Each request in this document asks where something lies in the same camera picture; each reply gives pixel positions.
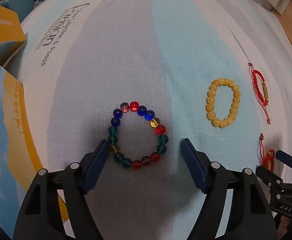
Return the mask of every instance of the gold bead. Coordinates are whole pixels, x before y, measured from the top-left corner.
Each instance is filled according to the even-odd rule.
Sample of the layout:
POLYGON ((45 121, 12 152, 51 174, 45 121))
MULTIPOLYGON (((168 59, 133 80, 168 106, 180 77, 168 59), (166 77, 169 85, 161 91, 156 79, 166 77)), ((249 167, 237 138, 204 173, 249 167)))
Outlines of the gold bead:
POLYGON ((235 98, 233 98, 233 102, 239 104, 239 102, 240 102, 240 98, 239 98, 239 97, 235 97, 235 98))
POLYGON ((206 111, 207 112, 210 112, 210 111, 213 111, 214 110, 214 105, 213 104, 207 104, 206 105, 206 111))
POLYGON ((213 111, 207 113, 208 120, 213 120, 215 118, 216 118, 216 114, 213 111))
POLYGON ((209 86, 209 90, 215 90, 216 91, 217 90, 217 86, 218 85, 215 85, 215 84, 214 85, 210 85, 209 86))
POLYGON ((233 90, 234 92, 238 91, 238 90, 239 90, 239 86, 236 85, 236 84, 233 85, 232 90, 233 90))
POLYGON ((225 118, 225 122, 227 125, 231 125, 231 123, 233 122, 233 120, 230 117, 226 117, 225 118))
POLYGON ((217 80, 218 80, 218 83, 219 83, 220 86, 224 84, 224 79, 223 78, 219 78, 217 80))
POLYGON ((157 126, 160 125, 160 119, 157 117, 154 117, 153 119, 150 120, 150 126, 156 128, 157 126))
POLYGON ((231 104, 231 108, 238 109, 239 108, 239 104, 238 103, 232 103, 231 104))
POLYGON ((225 119, 224 120, 221 120, 220 121, 220 124, 219 124, 219 127, 220 128, 225 128, 226 126, 227 126, 227 123, 226 123, 225 119))
POLYGON ((228 117, 230 119, 232 119, 232 121, 235 121, 235 119, 236 119, 236 115, 235 114, 229 114, 228 117))
POLYGON ((234 97, 240 97, 240 92, 239 91, 234 92, 234 97))
POLYGON ((120 152, 120 148, 118 147, 117 144, 112 144, 109 146, 109 153, 110 154, 115 154, 115 153, 118 153, 120 152))
POLYGON ((229 84, 229 79, 228 78, 224 78, 224 86, 228 86, 229 84))
POLYGON ((218 127, 221 123, 221 120, 219 120, 218 118, 213 119, 212 124, 214 127, 218 127))
POLYGON ((215 103, 215 98, 214 97, 208 97, 206 99, 206 101, 207 101, 208 104, 213 104, 213 103, 215 103))
POLYGON ((229 82, 228 82, 228 86, 231 88, 231 87, 233 87, 233 85, 234 85, 235 83, 233 82, 233 80, 229 80, 229 82))
POLYGON ((235 109, 235 108, 231 108, 231 109, 230 109, 230 113, 231 113, 231 114, 238 114, 238 110, 235 109))
POLYGON ((216 90, 209 90, 207 94, 209 97, 214 97, 216 96, 216 90))

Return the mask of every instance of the bead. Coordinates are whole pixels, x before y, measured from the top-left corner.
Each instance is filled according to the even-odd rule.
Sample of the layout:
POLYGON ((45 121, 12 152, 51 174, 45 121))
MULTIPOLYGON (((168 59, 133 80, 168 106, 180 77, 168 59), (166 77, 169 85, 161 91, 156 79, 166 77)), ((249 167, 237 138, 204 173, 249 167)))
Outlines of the bead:
POLYGON ((118 153, 118 152, 120 152, 120 148, 119 148, 119 146, 117 144, 111 144, 109 146, 109 153, 110 154, 115 154, 115 153, 118 153))
POLYGON ((159 153, 152 153, 150 155, 150 159, 152 162, 158 162, 160 159, 160 154, 159 153))
POLYGON ((115 126, 115 127, 118 127, 120 125, 120 119, 116 118, 116 117, 113 117, 111 120, 110 120, 110 123, 112 126, 115 126))
POLYGON ((226 117, 224 120, 227 125, 231 125, 231 123, 233 122, 233 120, 230 117, 226 117))
POLYGON ((149 156, 144 156, 142 158, 142 164, 143 166, 148 166, 149 164, 151 164, 151 159, 149 156))
POLYGON ((153 119, 155 117, 155 113, 153 110, 148 110, 145 114, 145 119, 147 121, 150 121, 151 119, 153 119))
POLYGON ((132 163, 133 170, 139 170, 140 168, 142 168, 142 166, 143 166, 143 164, 139 160, 133 161, 133 163, 132 163))
POLYGON ((139 108, 139 103, 136 102, 136 101, 132 101, 129 105, 129 109, 132 111, 132 112, 136 112, 137 109, 139 108))
POLYGON ((114 117, 120 119, 120 118, 123 117, 123 111, 120 110, 120 109, 118 109, 118 108, 116 108, 116 109, 114 110, 114 112, 113 112, 113 115, 114 115, 114 117))
POLYGON ((238 85, 233 85, 233 87, 231 88, 234 92, 239 90, 239 86, 238 85))
POLYGON ((229 114, 228 117, 230 119, 232 119, 233 121, 235 121, 235 119, 236 119, 236 115, 235 114, 229 114))
POLYGON ((115 127, 115 126, 108 127, 108 133, 110 135, 117 135, 117 133, 118 133, 117 127, 115 127))
POLYGON ((120 109, 124 112, 127 113, 129 111, 129 104, 127 102, 121 103, 120 104, 120 109))
POLYGON ((213 111, 207 113, 208 120, 213 120, 215 119, 215 117, 216 117, 216 114, 213 111))
POLYGON ((223 78, 219 78, 217 80, 218 80, 218 83, 219 83, 220 86, 224 84, 224 79, 223 78))
POLYGON ((235 109, 235 108, 231 108, 231 109, 230 109, 230 113, 231 113, 231 114, 238 114, 238 110, 235 109))
POLYGON ((216 90, 209 90, 207 94, 209 97, 214 97, 216 96, 216 90))
POLYGON ((122 154, 122 153, 115 153, 114 154, 114 160, 115 160, 115 162, 117 162, 117 163, 120 163, 120 162, 122 162, 123 160, 124 160, 124 155, 122 154))
POLYGON ((166 133, 166 127, 164 125, 160 124, 159 126, 156 127, 155 133, 156 134, 164 134, 164 133, 166 133))
POLYGON ((238 103, 232 103, 231 104, 231 108, 238 109, 239 108, 239 104, 238 103))
POLYGON ((228 78, 224 78, 224 86, 228 86, 229 84, 229 79, 228 78))
POLYGON ((157 126, 160 125, 160 119, 157 118, 157 117, 151 119, 151 120, 150 120, 150 125, 151 125, 151 127, 156 128, 157 126))
POLYGON ((225 128, 226 126, 227 126, 227 123, 226 123, 225 119, 220 120, 219 127, 220 127, 220 128, 225 128))
POLYGON ((207 101, 208 104, 213 104, 213 103, 215 103, 215 98, 214 97, 208 97, 206 99, 206 101, 207 101))
POLYGON ((137 109, 137 114, 139 116, 144 116, 147 112, 147 108, 145 106, 139 106, 139 108, 137 109))
POLYGON ((166 144, 168 143, 168 136, 166 134, 162 134, 158 136, 157 141, 159 144, 166 144))
POLYGON ((164 144, 159 144, 159 145, 156 147, 156 151, 157 151, 159 154, 164 154, 164 153, 167 151, 167 147, 166 147, 166 145, 164 145, 164 144))
POLYGON ((115 135, 110 135, 110 136, 108 136, 107 141, 108 141, 109 144, 116 144, 117 143, 117 137, 115 135))
POLYGON ((207 112, 211 112, 214 110, 214 105, 213 104, 207 104, 206 105, 206 111, 207 112))
POLYGON ((240 92, 239 91, 234 92, 234 97, 240 97, 240 92))
POLYGON ((235 97, 235 98, 233 98, 233 102, 239 104, 239 102, 240 102, 240 98, 239 98, 239 97, 235 97))
POLYGON ((122 165, 124 168, 128 169, 132 166, 132 160, 131 159, 128 159, 128 158, 125 158, 123 161, 122 161, 122 165))
POLYGON ((233 87, 233 85, 234 85, 235 83, 233 82, 233 80, 229 80, 229 82, 228 82, 228 86, 231 88, 231 87, 233 87))
POLYGON ((221 124, 220 121, 221 120, 219 120, 218 118, 213 119, 213 121, 212 121, 213 126, 215 126, 215 127, 219 126, 221 124))
POLYGON ((210 85, 209 86, 209 90, 217 90, 217 86, 218 86, 218 84, 214 84, 214 85, 210 85))

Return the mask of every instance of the green bead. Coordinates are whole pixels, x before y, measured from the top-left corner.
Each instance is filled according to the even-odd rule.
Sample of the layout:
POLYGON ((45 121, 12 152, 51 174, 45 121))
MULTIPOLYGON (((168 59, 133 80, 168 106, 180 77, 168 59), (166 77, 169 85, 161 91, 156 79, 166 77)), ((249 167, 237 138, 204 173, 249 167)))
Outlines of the green bead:
POLYGON ((132 166, 132 160, 131 159, 128 159, 128 158, 125 158, 123 161, 122 161, 122 165, 124 168, 128 169, 132 166))
POLYGON ((108 136, 107 141, 108 141, 109 144, 116 144, 117 143, 117 137, 115 135, 110 135, 110 136, 108 136))
POLYGON ((117 129, 117 127, 115 127, 115 126, 110 126, 110 127, 108 128, 108 133, 109 133, 110 135, 117 135, 117 133, 118 133, 118 129, 117 129))
POLYGON ((117 163, 120 163, 120 162, 122 162, 123 160, 124 160, 124 155, 122 154, 122 153, 115 153, 114 154, 114 160, 115 160, 115 162, 117 162, 117 163))
POLYGON ((158 136, 157 141, 160 144, 166 144, 166 143, 168 143, 168 136, 165 134, 162 134, 162 135, 158 136))
POLYGON ((160 145, 157 146, 156 151, 159 154, 164 154, 167 151, 167 147, 164 144, 160 144, 160 145))

